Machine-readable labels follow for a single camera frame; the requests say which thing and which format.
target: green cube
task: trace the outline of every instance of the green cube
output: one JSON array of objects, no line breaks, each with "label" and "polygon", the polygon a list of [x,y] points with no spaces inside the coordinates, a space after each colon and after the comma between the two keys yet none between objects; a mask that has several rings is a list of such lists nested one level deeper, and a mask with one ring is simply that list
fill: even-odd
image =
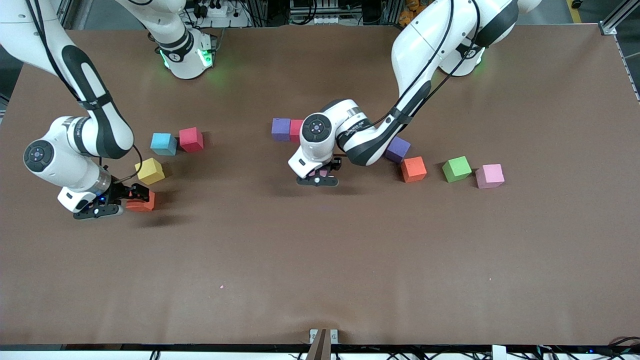
[{"label": "green cube", "polygon": [[460,156],[459,158],[451,159],[447,161],[442,167],[444,176],[447,178],[447,182],[453,183],[454,181],[462,180],[471,174],[471,167],[467,161],[466,156]]}]

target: pink cube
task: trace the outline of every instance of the pink cube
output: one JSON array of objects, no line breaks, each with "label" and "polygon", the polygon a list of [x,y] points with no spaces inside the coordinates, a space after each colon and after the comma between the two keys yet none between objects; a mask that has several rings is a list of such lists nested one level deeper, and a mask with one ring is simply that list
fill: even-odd
[{"label": "pink cube", "polygon": [[179,136],[180,147],[182,147],[186,152],[196,152],[204,149],[202,133],[198,131],[197,127],[180,130]]},{"label": "pink cube", "polygon": [[483,165],[476,170],[476,180],[478,188],[497,188],[504,182],[502,166],[500,164]]}]

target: green led light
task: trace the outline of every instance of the green led light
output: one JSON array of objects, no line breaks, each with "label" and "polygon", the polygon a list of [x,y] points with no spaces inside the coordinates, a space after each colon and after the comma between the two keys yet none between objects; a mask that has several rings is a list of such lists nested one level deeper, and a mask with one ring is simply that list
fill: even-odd
[{"label": "green led light", "polygon": [[209,54],[208,51],[202,51],[200,49],[198,49],[198,55],[200,56],[200,59],[202,60],[202,65],[206,66],[206,67],[210,67],[213,62],[211,61],[211,55]]},{"label": "green led light", "polygon": [[164,67],[169,69],[169,63],[166,61],[166,57],[164,56],[164,53],[162,52],[162,50],[160,50],[160,55],[162,56],[162,60],[164,60]]}]

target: red cube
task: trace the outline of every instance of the red cube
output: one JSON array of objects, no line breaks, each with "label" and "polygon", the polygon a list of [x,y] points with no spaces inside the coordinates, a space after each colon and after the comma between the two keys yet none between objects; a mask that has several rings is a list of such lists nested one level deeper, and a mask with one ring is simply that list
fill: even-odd
[{"label": "red cube", "polygon": [[146,212],[152,211],[156,206],[156,193],[149,190],[149,201],[143,201],[139,199],[129,199],[127,200],[127,210],[135,211],[135,212]]},{"label": "red cube", "polygon": [[424,166],[422,156],[404,159],[402,163],[400,163],[400,167],[402,168],[402,176],[406,183],[420,181],[427,176],[427,168]]},{"label": "red cube", "polygon": [[204,149],[202,133],[197,127],[180,130],[180,147],[186,152],[196,152]]},{"label": "red cube", "polygon": [[302,127],[302,123],[304,120],[294,120],[291,119],[291,123],[289,125],[289,138],[291,142],[300,143],[300,128]]}]

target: purple cube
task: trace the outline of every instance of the purple cube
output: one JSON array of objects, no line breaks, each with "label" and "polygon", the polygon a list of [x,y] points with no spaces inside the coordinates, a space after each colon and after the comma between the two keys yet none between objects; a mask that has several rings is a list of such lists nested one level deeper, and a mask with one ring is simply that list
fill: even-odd
[{"label": "purple cube", "polygon": [[387,151],[385,151],[385,157],[393,161],[394,163],[400,164],[406,156],[406,153],[409,151],[410,147],[411,144],[409,142],[406,142],[396,136],[389,143]]},{"label": "purple cube", "polygon": [[277,142],[288,142],[291,141],[289,137],[289,126],[291,124],[291,119],[281,119],[278,117],[273,118],[273,123],[271,123],[271,136]]}]

